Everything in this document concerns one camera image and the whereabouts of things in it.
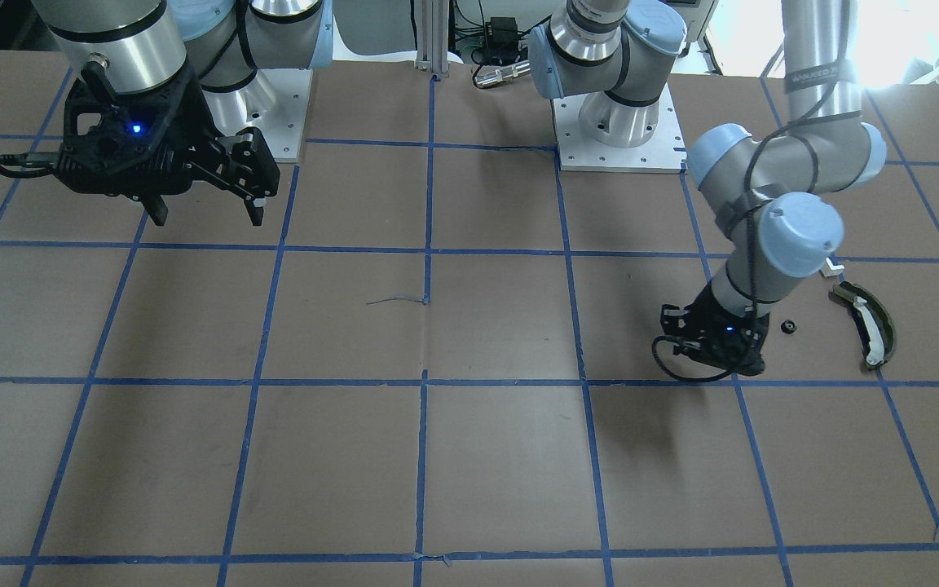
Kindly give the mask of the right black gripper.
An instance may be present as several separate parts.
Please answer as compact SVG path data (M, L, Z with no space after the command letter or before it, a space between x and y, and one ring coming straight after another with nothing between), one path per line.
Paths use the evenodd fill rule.
M280 168L263 131L246 126L223 136L198 82L168 82L133 97L126 129L141 138L147 160L128 170L123 196L143 204L154 226L167 223L162 196L185 193L195 181L228 191L245 205L251 224L263 224L265 205L277 194Z

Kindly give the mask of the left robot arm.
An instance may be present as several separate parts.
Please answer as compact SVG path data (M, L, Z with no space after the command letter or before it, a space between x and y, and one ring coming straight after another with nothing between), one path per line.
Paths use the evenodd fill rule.
M844 238L823 194L871 181L887 145L864 122L853 46L854 1L783 1L787 123L756 139L737 123L705 131L686 167L734 252L686 307L664 305L674 353L721 370L764 371L770 312L820 270ZM676 57L682 16L660 1L566 1L528 34L544 98L584 95L589 137L635 148L651 137Z

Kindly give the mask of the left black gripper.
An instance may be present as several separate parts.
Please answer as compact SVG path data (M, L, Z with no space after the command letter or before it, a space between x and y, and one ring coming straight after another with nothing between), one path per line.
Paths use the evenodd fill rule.
M760 360L768 316L734 315L707 285L686 308L662 305L662 332L692 360Z

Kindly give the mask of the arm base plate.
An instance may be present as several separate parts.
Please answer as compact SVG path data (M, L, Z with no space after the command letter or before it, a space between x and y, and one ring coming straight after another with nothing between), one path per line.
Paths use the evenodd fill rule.
M562 170L675 174L685 167L686 144L668 85L644 108L614 103L603 92L551 104Z
M260 69L242 85L203 86L214 123L225 136L257 127L279 163L298 163L305 137L310 69Z

